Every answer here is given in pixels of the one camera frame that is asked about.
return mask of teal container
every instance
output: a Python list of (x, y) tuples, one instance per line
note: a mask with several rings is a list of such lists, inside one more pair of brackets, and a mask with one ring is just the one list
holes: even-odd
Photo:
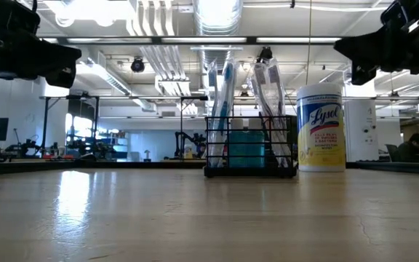
[(229, 167), (265, 167), (265, 135), (261, 131), (233, 131), (229, 134)]

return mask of table surface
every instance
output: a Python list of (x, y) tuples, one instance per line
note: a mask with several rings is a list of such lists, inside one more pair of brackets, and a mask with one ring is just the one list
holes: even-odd
[(419, 261), (419, 175), (0, 175), (0, 261)]

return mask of ceiling duct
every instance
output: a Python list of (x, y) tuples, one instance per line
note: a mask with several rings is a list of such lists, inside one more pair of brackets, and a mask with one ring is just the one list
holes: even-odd
[[(239, 32), (242, 16), (242, 0), (193, 0), (196, 31), (200, 36), (234, 36)], [(218, 59), (218, 68), (223, 68), (234, 51), (200, 52), (204, 66)]]

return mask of disinfecting wipes canister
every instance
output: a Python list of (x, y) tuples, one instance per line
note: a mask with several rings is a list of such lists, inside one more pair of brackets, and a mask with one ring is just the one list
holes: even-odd
[(342, 92), (336, 84), (302, 87), (297, 94), (300, 171), (342, 172), (346, 168)]

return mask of lysol logo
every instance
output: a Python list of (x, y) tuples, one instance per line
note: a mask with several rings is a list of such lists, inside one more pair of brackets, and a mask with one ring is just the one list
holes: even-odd
[(339, 126), (339, 110), (337, 105), (328, 105), (310, 113), (310, 135), (324, 128)]

